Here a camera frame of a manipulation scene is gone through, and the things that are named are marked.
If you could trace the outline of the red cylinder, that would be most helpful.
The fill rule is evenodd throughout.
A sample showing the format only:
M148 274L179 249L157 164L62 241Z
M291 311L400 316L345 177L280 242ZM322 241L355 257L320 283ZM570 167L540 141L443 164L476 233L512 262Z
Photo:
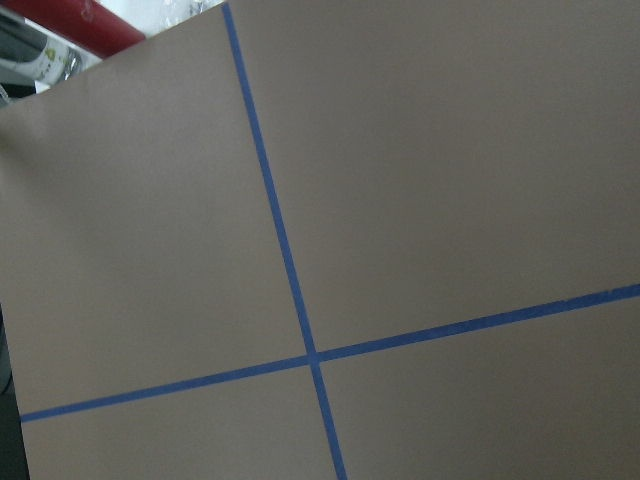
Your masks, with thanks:
M97 1L6 1L5 6L100 58L146 39L141 31Z

